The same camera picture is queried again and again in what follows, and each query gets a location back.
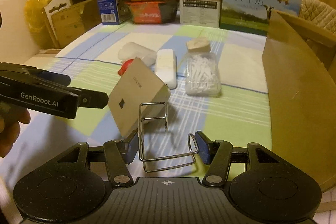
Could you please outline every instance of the white case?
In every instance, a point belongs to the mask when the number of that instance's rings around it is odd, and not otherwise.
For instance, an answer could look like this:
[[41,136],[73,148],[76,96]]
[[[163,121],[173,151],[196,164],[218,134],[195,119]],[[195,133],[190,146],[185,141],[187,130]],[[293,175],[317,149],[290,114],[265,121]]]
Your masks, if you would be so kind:
[[172,90],[176,88],[176,55],[172,49],[162,49],[157,52],[155,74],[169,87],[169,89]]

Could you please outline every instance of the barcode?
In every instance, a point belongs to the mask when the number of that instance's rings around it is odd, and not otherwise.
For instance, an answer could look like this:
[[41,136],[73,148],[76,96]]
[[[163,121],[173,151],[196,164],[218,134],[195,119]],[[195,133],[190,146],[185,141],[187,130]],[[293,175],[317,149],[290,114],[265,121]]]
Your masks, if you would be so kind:
[[105,14],[101,15],[102,22],[117,22],[116,14]]

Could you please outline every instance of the quilted fabric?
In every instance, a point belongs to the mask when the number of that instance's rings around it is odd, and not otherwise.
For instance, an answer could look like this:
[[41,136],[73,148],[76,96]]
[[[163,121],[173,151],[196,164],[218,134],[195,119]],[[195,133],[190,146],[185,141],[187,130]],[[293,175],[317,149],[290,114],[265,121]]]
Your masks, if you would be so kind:
[[336,34],[336,10],[319,0],[302,0],[299,17]]

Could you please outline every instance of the silver screw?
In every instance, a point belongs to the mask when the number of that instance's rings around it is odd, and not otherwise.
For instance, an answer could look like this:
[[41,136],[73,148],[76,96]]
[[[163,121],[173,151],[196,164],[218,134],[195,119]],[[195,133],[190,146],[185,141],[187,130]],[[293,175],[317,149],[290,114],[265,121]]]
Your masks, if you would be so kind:
[[220,183],[222,181],[222,178],[220,176],[211,175],[211,176],[207,176],[205,180],[211,184],[216,184],[216,183]]
[[116,183],[125,184],[129,182],[131,179],[129,178],[129,176],[119,175],[119,176],[114,177],[113,180]]

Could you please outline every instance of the human hand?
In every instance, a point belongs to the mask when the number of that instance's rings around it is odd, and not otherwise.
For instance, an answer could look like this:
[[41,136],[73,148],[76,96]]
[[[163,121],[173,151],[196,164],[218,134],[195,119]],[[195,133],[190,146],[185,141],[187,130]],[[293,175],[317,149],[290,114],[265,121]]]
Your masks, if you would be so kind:
[[20,134],[20,124],[25,123],[28,124],[30,122],[30,114],[28,110],[24,112],[22,117],[18,122],[15,122],[10,127],[5,128],[5,122],[3,118],[0,116],[0,157],[5,157],[10,152],[13,147],[13,143],[17,140]]

